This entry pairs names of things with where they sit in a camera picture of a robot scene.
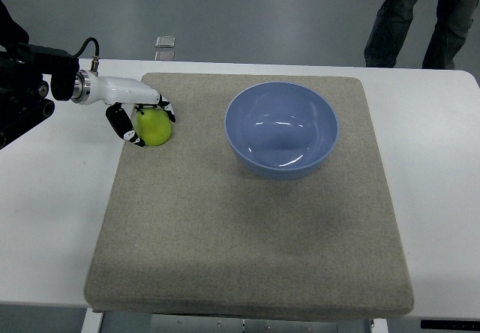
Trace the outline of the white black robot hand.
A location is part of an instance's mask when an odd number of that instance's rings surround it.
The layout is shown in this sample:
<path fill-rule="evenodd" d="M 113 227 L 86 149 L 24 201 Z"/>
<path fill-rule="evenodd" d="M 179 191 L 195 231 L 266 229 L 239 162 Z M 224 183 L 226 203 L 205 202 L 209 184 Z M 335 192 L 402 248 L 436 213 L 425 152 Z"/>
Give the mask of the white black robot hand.
<path fill-rule="evenodd" d="M 134 128 L 134 116 L 142 108 L 162 109 L 171 123 L 176 121 L 172 104 L 158 91 L 135 79 L 96 76 L 81 70 L 71 100 L 75 104 L 93 104 L 103 101 L 107 105 L 106 118 L 115 133 L 126 142 L 146 146 Z"/>

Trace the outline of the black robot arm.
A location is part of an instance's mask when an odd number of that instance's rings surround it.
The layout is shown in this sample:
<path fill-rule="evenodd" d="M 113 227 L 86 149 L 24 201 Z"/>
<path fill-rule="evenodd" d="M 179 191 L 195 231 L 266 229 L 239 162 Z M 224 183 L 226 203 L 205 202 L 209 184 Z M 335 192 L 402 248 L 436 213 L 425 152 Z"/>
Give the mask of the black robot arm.
<path fill-rule="evenodd" d="M 63 49 L 35 46 L 29 35 L 1 4 L 1 147 L 48 119 L 57 101 L 82 103 L 91 92 L 91 79 L 80 71 L 79 57 L 94 44 L 91 72 L 98 73 L 99 43 L 87 38 L 74 55 Z"/>

